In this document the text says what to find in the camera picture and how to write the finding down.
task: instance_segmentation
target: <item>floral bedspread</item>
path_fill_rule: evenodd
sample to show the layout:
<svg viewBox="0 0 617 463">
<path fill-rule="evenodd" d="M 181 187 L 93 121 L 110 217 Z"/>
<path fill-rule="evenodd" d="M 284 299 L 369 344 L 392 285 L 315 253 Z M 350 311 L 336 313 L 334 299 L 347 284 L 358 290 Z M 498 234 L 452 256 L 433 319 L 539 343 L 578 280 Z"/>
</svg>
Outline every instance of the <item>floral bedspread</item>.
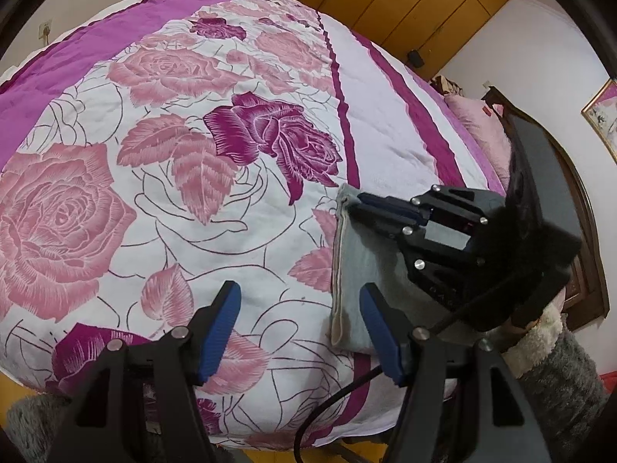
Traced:
<svg viewBox="0 0 617 463">
<path fill-rule="evenodd" d="M 197 390 L 214 442 L 286 449 L 368 371 L 329 340 L 335 196 L 499 188 L 439 96 L 294 0 L 132 0 L 0 86 L 0 364 L 71 394 L 106 343 L 156 340 L 224 280 L 242 309 Z M 394 425 L 387 379 L 306 444 Z"/>
</svg>

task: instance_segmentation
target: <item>blue rubber tip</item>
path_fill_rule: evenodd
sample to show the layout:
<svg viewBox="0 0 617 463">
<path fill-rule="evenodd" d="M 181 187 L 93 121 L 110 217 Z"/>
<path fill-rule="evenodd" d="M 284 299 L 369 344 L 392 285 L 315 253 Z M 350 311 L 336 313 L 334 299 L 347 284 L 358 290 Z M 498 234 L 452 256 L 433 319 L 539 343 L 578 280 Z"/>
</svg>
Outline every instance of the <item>blue rubber tip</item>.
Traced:
<svg viewBox="0 0 617 463">
<path fill-rule="evenodd" d="M 366 286 L 360 289 L 360 313 L 384 374 L 400 385 L 405 375 L 400 364 L 399 347 Z"/>
<path fill-rule="evenodd" d="M 240 286 L 233 282 L 202 346 L 199 364 L 199 381 L 202 383 L 218 370 L 231 330 L 240 313 L 241 299 Z"/>
</svg>

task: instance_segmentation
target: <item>pink pillow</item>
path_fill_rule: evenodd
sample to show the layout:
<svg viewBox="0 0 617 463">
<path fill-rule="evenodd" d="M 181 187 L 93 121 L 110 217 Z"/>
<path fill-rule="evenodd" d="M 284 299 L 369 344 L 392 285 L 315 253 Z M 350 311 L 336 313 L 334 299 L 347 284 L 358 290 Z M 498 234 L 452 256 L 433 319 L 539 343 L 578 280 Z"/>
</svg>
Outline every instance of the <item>pink pillow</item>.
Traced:
<svg viewBox="0 0 617 463">
<path fill-rule="evenodd" d="M 455 94 L 448 94 L 444 99 L 482 148 L 504 188 L 508 189 L 511 147 L 499 117 L 480 99 L 468 99 Z"/>
</svg>

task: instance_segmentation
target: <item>picture frame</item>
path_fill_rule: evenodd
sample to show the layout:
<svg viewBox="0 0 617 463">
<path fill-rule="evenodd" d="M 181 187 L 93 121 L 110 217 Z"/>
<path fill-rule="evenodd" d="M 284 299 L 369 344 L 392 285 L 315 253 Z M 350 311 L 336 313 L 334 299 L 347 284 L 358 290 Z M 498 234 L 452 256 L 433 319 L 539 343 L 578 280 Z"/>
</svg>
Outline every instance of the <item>picture frame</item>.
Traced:
<svg viewBox="0 0 617 463">
<path fill-rule="evenodd" d="M 617 81 L 609 79 L 581 111 L 617 164 Z"/>
</svg>

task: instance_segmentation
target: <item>screw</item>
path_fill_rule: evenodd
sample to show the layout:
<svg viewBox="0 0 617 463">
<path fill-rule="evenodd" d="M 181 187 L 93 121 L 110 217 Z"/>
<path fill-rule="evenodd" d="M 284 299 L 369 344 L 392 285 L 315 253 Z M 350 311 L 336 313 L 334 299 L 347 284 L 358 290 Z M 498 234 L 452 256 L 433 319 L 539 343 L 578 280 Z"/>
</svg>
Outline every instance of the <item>screw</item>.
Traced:
<svg viewBox="0 0 617 463">
<path fill-rule="evenodd" d="M 176 338 L 177 340 L 183 340 L 188 335 L 189 335 L 189 328 L 184 327 L 183 325 L 179 327 L 174 327 L 172 329 L 172 337 Z"/>
<path fill-rule="evenodd" d="M 124 345 L 124 341 L 122 340 L 111 340 L 109 343 L 107 343 L 107 349 L 110 352 L 116 352 L 120 350 L 120 348 L 122 348 L 122 345 Z"/>
<path fill-rule="evenodd" d="M 431 337 L 431 333 L 424 327 L 416 327 L 413 331 L 411 331 L 411 335 L 418 341 L 426 341 Z"/>
<path fill-rule="evenodd" d="M 484 352 L 492 352 L 493 345 L 486 338 L 482 338 L 479 342 L 477 342 L 477 347 Z"/>
</svg>

